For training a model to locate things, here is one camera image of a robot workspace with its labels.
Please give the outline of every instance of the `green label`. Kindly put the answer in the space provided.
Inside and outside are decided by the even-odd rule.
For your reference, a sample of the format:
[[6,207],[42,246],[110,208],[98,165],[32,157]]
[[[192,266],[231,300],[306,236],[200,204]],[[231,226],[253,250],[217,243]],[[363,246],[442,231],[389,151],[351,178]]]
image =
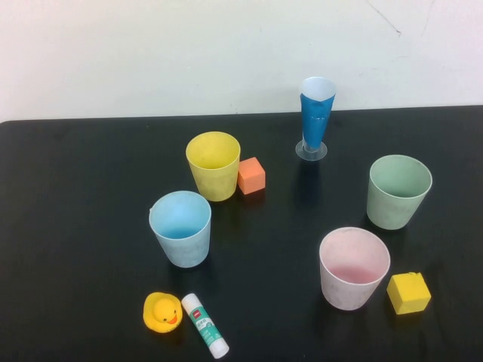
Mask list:
[[220,332],[218,332],[218,329],[214,326],[213,321],[203,307],[195,308],[189,314],[189,318],[196,325],[199,334],[202,335],[208,347],[211,343],[221,338]]

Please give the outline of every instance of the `blue cone cup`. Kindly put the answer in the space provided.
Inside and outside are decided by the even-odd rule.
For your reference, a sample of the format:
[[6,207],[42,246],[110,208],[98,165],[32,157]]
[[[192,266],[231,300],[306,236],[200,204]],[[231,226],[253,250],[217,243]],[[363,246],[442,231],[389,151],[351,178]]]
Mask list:
[[200,194],[177,191],[163,196],[149,211],[149,225],[175,266],[191,268],[208,255],[211,207]]
[[302,82],[300,103],[303,137],[295,147],[295,152],[300,158],[317,161],[327,154],[327,146],[322,139],[331,115],[335,93],[334,83],[325,78],[311,77]]

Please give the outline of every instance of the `rubber duck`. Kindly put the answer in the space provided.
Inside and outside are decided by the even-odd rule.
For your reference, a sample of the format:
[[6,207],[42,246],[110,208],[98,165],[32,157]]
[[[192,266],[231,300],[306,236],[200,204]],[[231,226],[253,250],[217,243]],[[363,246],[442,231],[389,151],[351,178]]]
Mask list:
[[171,332],[183,319],[181,302],[171,294],[151,293],[144,302],[143,319],[146,327],[155,332]]

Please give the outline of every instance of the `cup rim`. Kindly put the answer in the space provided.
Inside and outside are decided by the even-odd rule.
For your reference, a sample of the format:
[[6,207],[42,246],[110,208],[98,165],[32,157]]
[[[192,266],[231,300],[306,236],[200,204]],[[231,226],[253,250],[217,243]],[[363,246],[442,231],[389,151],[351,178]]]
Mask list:
[[[193,142],[194,140],[196,140],[198,137],[204,135],[204,134],[207,134],[207,133],[221,133],[221,134],[224,134],[224,135],[227,135],[227,136],[230,136],[231,138],[233,138],[236,142],[236,145],[238,146],[238,153],[235,157],[235,159],[230,162],[229,164],[227,164],[226,166],[223,166],[223,167],[218,167],[218,168],[204,168],[204,167],[199,167],[197,164],[195,164],[193,161],[191,161],[191,159],[189,158],[188,156],[188,148],[189,148],[189,145],[191,144],[191,142]],[[208,132],[203,132],[203,133],[200,133],[199,135],[197,136],[194,136],[189,142],[188,144],[186,145],[186,150],[185,150],[185,154],[186,154],[186,159],[188,160],[189,164],[191,164],[192,166],[198,168],[199,170],[222,170],[224,168],[227,168],[227,167],[230,167],[231,165],[233,165],[235,162],[237,162],[237,160],[240,159],[240,154],[242,153],[242,148],[240,146],[240,142],[234,137],[232,136],[231,134],[227,133],[227,132],[222,132],[220,130],[210,130]]]
[[[190,236],[187,236],[185,238],[168,238],[164,235],[161,235],[159,234],[153,227],[152,227],[152,223],[151,223],[151,212],[152,212],[152,209],[154,208],[154,206],[157,205],[158,202],[161,202],[163,200],[163,198],[166,198],[167,196],[169,195],[172,195],[172,194],[181,194],[181,193],[188,193],[188,194],[194,194],[196,197],[200,197],[202,198],[206,205],[208,206],[208,210],[210,211],[210,213],[208,214],[208,221],[205,223],[205,225],[199,230],[199,232],[197,232],[196,234],[193,234],[193,235],[190,235]],[[158,199],[152,206],[151,208],[149,209],[149,216],[148,216],[148,220],[149,220],[149,226],[151,227],[151,230],[152,232],[154,232],[156,235],[158,235],[159,237],[163,238],[163,239],[166,239],[166,240],[170,240],[170,241],[185,241],[187,239],[190,239],[190,238],[193,238],[194,236],[198,235],[199,233],[201,233],[203,230],[206,229],[206,227],[208,226],[208,224],[210,223],[211,221],[211,206],[210,206],[210,203],[208,202],[208,200],[206,198],[203,197],[203,195],[200,195],[198,192],[193,192],[193,191],[187,191],[187,190],[179,190],[179,191],[173,191],[173,192],[169,192],[167,193],[166,195],[162,196],[160,199]]]
[[335,83],[333,83],[333,82],[332,82],[330,79],[327,79],[327,78],[324,78],[324,77],[320,77],[320,76],[314,76],[314,77],[308,77],[308,78],[305,78],[305,79],[302,81],[302,84],[299,86],[299,93],[300,93],[300,94],[303,94],[303,95],[304,95],[305,97],[307,97],[307,98],[312,99],[311,97],[308,97],[306,94],[304,94],[304,92],[303,92],[303,88],[304,88],[304,86],[305,86],[305,84],[306,84],[307,82],[314,81],[314,80],[316,80],[316,79],[317,79],[317,80],[319,80],[319,81],[326,81],[326,82],[327,82],[327,83],[328,83],[328,84],[329,84],[329,85],[330,85],[330,86],[333,88],[333,91],[334,91],[333,93],[334,93],[334,94],[332,94],[332,95],[331,95],[331,96],[329,96],[329,97],[324,98],[323,100],[315,100],[315,101],[317,101],[317,102],[325,102],[326,100],[329,100],[330,98],[335,97],[335,95],[337,94],[337,87],[336,87]]
[[[385,272],[378,278],[376,279],[375,281],[370,281],[369,283],[353,283],[353,282],[350,282],[350,281],[345,281],[339,277],[337,277],[335,274],[332,273],[332,271],[329,270],[329,268],[324,264],[324,261],[322,260],[322,255],[321,255],[321,252],[322,252],[322,246],[324,245],[324,242],[327,241],[328,237],[331,236],[331,234],[335,233],[335,232],[339,232],[341,230],[348,230],[348,229],[355,229],[355,230],[359,230],[359,231],[363,231],[367,234],[369,234],[370,236],[372,236],[373,238],[376,238],[377,241],[383,245],[384,247],[384,250],[386,251],[387,253],[387,259],[388,259],[388,263],[387,263],[387,268],[385,270]],[[391,268],[391,254],[389,253],[389,249],[387,248],[387,246],[384,244],[384,241],[382,241],[377,235],[373,234],[372,232],[369,232],[368,230],[366,229],[361,229],[361,228],[357,228],[355,226],[347,226],[347,227],[343,227],[343,228],[338,228],[338,229],[335,229],[335,230],[332,230],[331,232],[329,232],[327,235],[325,235],[325,237],[322,239],[322,242],[320,243],[320,247],[318,247],[318,260],[320,261],[320,263],[322,264],[322,266],[324,266],[324,269],[334,278],[336,278],[338,281],[341,281],[345,284],[348,284],[348,285],[355,285],[355,286],[366,286],[366,285],[372,285],[372,284],[375,284],[375,283],[379,283],[388,273],[389,269]]]
[[[388,192],[385,192],[374,182],[374,179],[372,178],[372,170],[373,170],[374,166],[376,165],[376,163],[383,160],[384,158],[391,158],[391,157],[394,157],[394,156],[398,156],[398,157],[402,157],[402,158],[406,158],[406,159],[409,159],[409,160],[416,161],[419,165],[423,166],[423,168],[429,174],[429,186],[426,188],[426,190],[424,192],[421,192],[420,194],[418,194],[416,196],[410,196],[409,198],[404,198],[404,197],[401,197],[401,196],[391,195]],[[376,189],[381,191],[383,194],[388,195],[392,198],[398,198],[398,199],[401,199],[401,200],[412,200],[412,199],[415,199],[415,198],[420,198],[421,196],[424,196],[425,194],[427,194],[432,187],[432,174],[431,174],[431,171],[429,170],[429,168],[423,162],[418,160],[417,158],[414,158],[414,157],[411,157],[411,156],[406,156],[406,155],[385,155],[383,157],[379,157],[376,161],[373,162],[373,164],[371,165],[371,168],[369,169],[369,179],[371,180],[372,184],[374,186],[376,186]]]

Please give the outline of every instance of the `yellow foam cube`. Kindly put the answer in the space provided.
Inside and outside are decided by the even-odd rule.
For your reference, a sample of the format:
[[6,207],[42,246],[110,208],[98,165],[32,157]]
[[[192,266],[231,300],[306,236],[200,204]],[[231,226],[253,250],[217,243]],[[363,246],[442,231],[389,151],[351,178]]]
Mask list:
[[421,273],[393,275],[387,286],[387,293],[396,314],[423,311],[431,299]]

